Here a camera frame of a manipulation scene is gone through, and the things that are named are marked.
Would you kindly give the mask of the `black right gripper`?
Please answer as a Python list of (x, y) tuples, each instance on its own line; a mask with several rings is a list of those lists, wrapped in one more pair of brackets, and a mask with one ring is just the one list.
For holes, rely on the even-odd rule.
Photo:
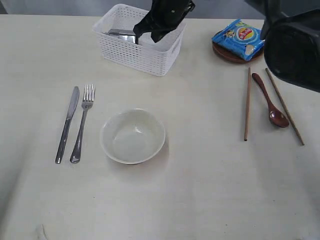
[(136, 39), (151, 33), (153, 42), (159, 42), (174, 31), (195, 6), (192, 0), (153, 0), (150, 11), (133, 28)]

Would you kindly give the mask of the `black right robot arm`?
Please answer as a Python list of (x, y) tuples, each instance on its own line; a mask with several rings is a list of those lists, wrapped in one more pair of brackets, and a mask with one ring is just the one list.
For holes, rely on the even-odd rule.
[[(279, 79), (315, 92), (320, 90), (320, 3), (310, 11), (288, 16), (279, 0), (248, 0), (265, 16), (260, 38), (264, 59)], [(139, 38), (151, 33), (157, 43), (175, 30), (195, 8), (191, 0), (154, 0), (150, 11), (133, 27)]]

